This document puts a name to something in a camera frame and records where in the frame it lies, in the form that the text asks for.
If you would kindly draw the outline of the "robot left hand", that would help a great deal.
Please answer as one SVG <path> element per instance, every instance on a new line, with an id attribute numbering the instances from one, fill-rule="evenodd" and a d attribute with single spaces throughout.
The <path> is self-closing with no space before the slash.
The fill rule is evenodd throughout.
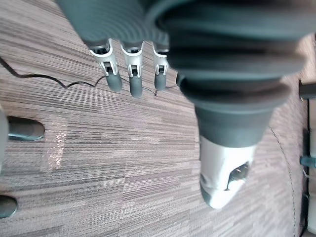
<path id="1" fill-rule="evenodd" d="M 257 144 L 290 89 L 282 77 L 301 71 L 299 41 L 316 30 L 313 0 L 59 0 L 81 40 L 95 53 L 120 41 L 133 96 L 141 93 L 143 41 L 178 72 L 199 129 L 200 190 L 214 209 L 246 181 Z"/>

